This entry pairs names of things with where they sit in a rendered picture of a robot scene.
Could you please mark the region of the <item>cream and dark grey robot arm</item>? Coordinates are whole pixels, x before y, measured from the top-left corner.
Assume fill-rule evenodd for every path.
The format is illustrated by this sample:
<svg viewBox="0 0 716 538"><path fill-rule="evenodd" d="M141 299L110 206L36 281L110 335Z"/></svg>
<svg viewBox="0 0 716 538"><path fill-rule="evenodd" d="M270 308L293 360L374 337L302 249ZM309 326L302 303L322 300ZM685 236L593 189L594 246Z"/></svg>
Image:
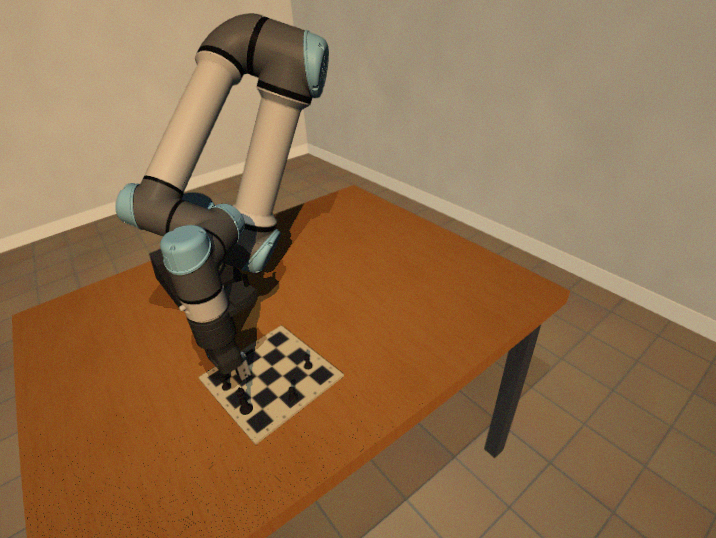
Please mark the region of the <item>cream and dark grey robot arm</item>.
<svg viewBox="0 0 716 538"><path fill-rule="evenodd" d="M125 185L116 200L122 222L163 236L164 265L185 304L221 292L224 264L252 273L267 265L281 235L273 209L299 116L325 85L326 40L262 16L235 16L206 37L141 184ZM258 78L261 102L236 203L215 205L184 191L232 86L245 74Z"/></svg>

